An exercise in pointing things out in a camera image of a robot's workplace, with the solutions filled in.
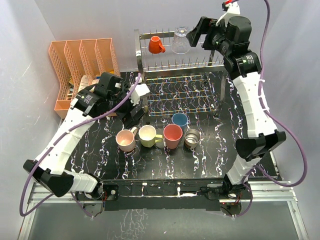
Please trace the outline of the dusty pink tumbler cup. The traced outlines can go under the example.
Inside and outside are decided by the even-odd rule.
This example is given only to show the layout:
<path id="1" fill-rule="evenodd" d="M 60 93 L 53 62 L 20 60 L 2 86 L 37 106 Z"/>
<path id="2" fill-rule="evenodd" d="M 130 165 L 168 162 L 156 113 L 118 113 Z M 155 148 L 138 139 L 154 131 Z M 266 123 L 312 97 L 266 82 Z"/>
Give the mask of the dusty pink tumbler cup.
<path id="1" fill-rule="evenodd" d="M 163 130 L 165 145 L 169 149 L 175 149 L 183 136 L 183 130 L 176 124 L 169 124 Z"/>

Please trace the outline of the light pink mug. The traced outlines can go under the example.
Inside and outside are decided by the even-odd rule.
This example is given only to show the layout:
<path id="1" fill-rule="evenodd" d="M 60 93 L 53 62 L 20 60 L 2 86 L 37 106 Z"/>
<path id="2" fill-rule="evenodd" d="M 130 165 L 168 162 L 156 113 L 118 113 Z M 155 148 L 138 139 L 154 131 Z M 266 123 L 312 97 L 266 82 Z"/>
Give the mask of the light pink mug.
<path id="1" fill-rule="evenodd" d="M 115 139 L 120 150 L 126 153 L 131 152 L 135 148 L 137 132 L 138 128 L 133 127 L 132 129 L 123 129 L 117 133 Z"/>

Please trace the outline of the yellow-green mug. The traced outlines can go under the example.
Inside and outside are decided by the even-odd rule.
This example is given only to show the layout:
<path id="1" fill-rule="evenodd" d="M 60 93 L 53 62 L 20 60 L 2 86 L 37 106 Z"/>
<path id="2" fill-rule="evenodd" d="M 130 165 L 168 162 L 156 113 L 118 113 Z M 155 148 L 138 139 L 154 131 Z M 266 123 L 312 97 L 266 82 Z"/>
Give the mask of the yellow-green mug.
<path id="1" fill-rule="evenodd" d="M 164 137 L 157 134 L 156 129 L 151 125 L 144 125 L 138 131 L 141 144 L 146 148 L 151 148 L 157 143 L 163 141 Z"/>

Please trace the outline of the orange mug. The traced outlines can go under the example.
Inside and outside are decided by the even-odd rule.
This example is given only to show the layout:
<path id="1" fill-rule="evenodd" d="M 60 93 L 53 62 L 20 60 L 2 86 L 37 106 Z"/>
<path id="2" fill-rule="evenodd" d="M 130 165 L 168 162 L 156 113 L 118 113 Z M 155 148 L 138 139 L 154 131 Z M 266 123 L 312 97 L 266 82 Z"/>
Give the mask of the orange mug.
<path id="1" fill-rule="evenodd" d="M 149 41 L 148 50 L 152 54 L 164 53 L 166 51 L 159 36 L 152 36 Z"/>

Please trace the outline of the clear glass cup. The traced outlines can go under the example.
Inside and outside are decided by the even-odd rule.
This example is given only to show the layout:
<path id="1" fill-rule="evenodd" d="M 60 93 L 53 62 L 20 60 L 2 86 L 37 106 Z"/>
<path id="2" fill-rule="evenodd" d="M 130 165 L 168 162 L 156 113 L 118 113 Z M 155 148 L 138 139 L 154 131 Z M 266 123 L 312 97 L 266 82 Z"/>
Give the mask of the clear glass cup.
<path id="1" fill-rule="evenodd" d="M 183 55 L 189 52 L 190 44 L 187 39 L 189 28 L 186 26 L 177 27 L 174 31 L 171 50 L 179 55 Z"/>

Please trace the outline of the cream steel tumbler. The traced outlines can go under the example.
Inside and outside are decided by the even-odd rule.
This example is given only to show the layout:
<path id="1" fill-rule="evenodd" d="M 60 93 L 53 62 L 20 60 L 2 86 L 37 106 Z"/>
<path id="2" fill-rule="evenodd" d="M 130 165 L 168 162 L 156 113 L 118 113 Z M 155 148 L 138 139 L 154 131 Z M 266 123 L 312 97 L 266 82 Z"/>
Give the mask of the cream steel tumbler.
<path id="1" fill-rule="evenodd" d="M 188 149 L 194 149 L 201 140 L 201 133 L 196 129 L 188 129 L 184 135 L 184 145 Z"/>

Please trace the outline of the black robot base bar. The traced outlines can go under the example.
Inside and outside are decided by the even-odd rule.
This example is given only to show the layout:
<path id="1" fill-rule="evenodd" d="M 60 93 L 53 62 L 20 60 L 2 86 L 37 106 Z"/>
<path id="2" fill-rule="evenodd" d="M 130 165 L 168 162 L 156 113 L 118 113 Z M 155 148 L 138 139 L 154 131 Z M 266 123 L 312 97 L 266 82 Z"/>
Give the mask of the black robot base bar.
<path id="1" fill-rule="evenodd" d="M 231 185 L 224 178 L 102 180 L 81 201 L 100 201 L 105 211 L 130 209 L 219 211 L 220 203 L 249 200 L 249 183 Z"/>

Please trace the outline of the light blue plastic cup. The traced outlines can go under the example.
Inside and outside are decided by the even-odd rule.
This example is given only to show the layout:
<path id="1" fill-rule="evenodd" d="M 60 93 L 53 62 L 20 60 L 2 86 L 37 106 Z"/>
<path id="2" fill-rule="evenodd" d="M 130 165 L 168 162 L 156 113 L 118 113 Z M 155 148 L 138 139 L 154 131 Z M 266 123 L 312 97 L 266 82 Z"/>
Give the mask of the light blue plastic cup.
<path id="1" fill-rule="evenodd" d="M 183 131 L 186 129 L 188 124 L 188 117 L 184 113 L 175 113 L 172 118 L 172 123 L 178 125 Z"/>

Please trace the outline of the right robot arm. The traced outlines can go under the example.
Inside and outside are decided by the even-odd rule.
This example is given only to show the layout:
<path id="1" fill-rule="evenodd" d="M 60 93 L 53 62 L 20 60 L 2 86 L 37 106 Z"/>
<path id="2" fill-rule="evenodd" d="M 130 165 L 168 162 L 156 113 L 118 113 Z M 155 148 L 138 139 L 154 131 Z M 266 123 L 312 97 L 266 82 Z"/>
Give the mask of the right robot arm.
<path id="1" fill-rule="evenodd" d="M 225 174 L 219 187 L 204 187 L 206 194 L 220 194 L 233 199 L 245 189 L 248 174 L 265 154 L 286 140 L 286 134 L 278 131 L 274 121 L 265 114 L 261 87 L 261 63 L 258 55 L 249 50 L 252 26 L 248 18 L 232 16 L 228 23 L 202 16 L 196 27 L 186 35 L 191 47 L 195 47 L 201 35 L 205 35 L 202 48 L 217 51 L 223 56 L 223 65 L 239 93 L 247 122 L 247 138 L 237 139 L 236 159 Z"/>

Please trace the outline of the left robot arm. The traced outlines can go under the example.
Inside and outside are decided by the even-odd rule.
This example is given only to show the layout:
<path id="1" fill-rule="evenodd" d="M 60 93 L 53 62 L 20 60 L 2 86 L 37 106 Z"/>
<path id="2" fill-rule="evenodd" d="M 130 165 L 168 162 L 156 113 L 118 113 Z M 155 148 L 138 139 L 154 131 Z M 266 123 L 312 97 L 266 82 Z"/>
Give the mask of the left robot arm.
<path id="1" fill-rule="evenodd" d="M 150 93 L 138 75 L 129 85 L 121 77 L 104 72 L 98 82 L 78 91 L 57 132 L 34 160 L 27 160 L 23 169 L 27 182 L 35 180 L 56 197 L 68 192 L 84 192 L 97 200 L 103 195 L 99 178 L 89 173 L 66 170 L 72 152 L 88 129 L 98 120 L 115 113 L 124 127 L 137 125 L 145 111 L 140 100 Z"/>

